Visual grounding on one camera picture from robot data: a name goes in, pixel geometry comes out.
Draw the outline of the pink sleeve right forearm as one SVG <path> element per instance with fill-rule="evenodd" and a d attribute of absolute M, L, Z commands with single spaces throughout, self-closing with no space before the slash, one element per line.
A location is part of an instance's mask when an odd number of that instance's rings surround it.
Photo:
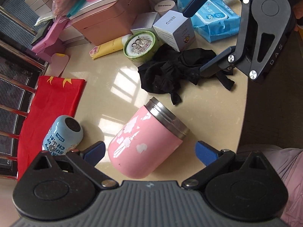
<path fill-rule="evenodd" d="M 302 226 L 302 149 L 254 144 L 240 147 L 237 153 L 247 156 L 252 151 L 264 154 L 288 190 L 281 219 L 289 226 Z"/>

